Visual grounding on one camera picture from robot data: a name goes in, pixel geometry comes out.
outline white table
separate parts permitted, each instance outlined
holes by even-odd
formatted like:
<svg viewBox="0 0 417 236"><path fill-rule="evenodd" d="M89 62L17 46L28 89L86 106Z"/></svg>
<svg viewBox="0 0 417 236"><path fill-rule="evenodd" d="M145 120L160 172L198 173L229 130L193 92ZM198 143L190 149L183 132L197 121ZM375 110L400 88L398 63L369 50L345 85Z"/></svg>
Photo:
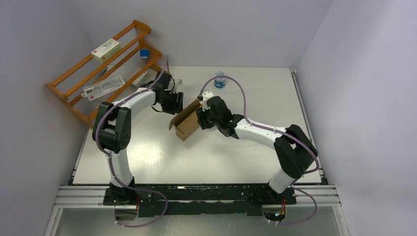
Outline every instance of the white table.
<svg viewBox="0 0 417 236"><path fill-rule="evenodd" d="M257 122L288 127L299 125L307 134L293 78L288 68L239 68L171 66L174 79L182 79L184 107L217 71L238 80L247 97L247 114ZM242 114L243 100L238 87L228 81L218 89L232 111ZM173 116L144 109L132 118L132 138L127 149L130 170L136 183L266 183L279 168L275 150L248 140L224 137L216 128L196 130L186 141L168 130ZM89 130L81 148L74 184L108 184L107 160L91 138ZM319 183L319 172L307 174L298 183Z"/></svg>

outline small blue cube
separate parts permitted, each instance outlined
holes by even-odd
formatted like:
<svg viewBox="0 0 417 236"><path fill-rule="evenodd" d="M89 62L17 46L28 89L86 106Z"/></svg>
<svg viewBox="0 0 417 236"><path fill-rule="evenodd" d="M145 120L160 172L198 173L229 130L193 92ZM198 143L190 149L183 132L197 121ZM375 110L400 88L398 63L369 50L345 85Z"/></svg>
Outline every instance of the small blue cube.
<svg viewBox="0 0 417 236"><path fill-rule="evenodd" d="M141 58L148 58L149 57L149 49L142 49L140 52Z"/></svg>

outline cardboard box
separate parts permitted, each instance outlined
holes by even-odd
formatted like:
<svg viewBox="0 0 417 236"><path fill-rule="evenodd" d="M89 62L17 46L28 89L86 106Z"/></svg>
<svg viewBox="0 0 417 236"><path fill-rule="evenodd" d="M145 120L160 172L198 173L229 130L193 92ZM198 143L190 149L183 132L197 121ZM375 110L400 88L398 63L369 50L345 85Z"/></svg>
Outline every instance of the cardboard box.
<svg viewBox="0 0 417 236"><path fill-rule="evenodd" d="M111 58L121 49L121 45L114 39L109 39L107 42L103 43L100 47L96 48L91 52L91 55L94 59L103 63Z"/></svg>
<svg viewBox="0 0 417 236"><path fill-rule="evenodd" d="M200 127L196 113L196 109L199 107L201 107L200 100L194 100L182 112L172 118L169 130L174 126L177 136L183 141L190 137Z"/></svg>

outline white wall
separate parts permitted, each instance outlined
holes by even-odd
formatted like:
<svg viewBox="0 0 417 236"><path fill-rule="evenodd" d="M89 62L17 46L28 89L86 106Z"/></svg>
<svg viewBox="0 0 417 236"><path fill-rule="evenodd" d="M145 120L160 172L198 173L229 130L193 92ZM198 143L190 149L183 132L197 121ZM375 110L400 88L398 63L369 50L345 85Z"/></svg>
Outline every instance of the white wall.
<svg viewBox="0 0 417 236"><path fill-rule="evenodd" d="M0 43L0 235L43 235L85 131L45 83L92 46L64 0L1 0Z"/></svg>
<svg viewBox="0 0 417 236"><path fill-rule="evenodd" d="M333 0L70 0L98 46L137 19L171 65L295 68Z"/></svg>
<svg viewBox="0 0 417 236"><path fill-rule="evenodd" d="M417 2L335 0L298 68L352 236L416 235Z"/></svg>

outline open cardboard box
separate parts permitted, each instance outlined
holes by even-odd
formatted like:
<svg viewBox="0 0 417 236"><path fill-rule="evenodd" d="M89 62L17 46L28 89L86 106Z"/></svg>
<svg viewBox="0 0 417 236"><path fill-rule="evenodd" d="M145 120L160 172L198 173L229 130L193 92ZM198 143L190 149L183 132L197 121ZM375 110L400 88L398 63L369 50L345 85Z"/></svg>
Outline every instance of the open cardboard box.
<svg viewBox="0 0 417 236"><path fill-rule="evenodd" d="M184 108L183 111L172 118L169 130L174 126L177 136L183 141L190 137L190 135L200 126L197 122L198 118L196 113L196 109L199 107L201 107L200 100L194 100L190 105Z"/></svg>

